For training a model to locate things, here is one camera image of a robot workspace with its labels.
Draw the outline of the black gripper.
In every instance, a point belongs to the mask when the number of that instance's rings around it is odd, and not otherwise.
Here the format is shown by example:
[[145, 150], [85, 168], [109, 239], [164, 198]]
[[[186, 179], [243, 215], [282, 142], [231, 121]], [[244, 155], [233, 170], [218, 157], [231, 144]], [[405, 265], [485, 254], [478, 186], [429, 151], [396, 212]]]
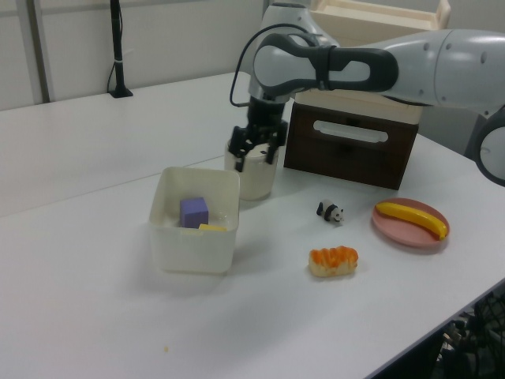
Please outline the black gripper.
[[247, 128], [235, 126], [230, 139], [230, 153], [235, 157], [234, 169], [242, 171], [245, 157], [255, 147], [252, 137], [268, 137], [266, 162], [273, 164], [279, 147], [286, 143], [288, 123], [282, 120], [284, 103], [269, 103], [251, 97]]

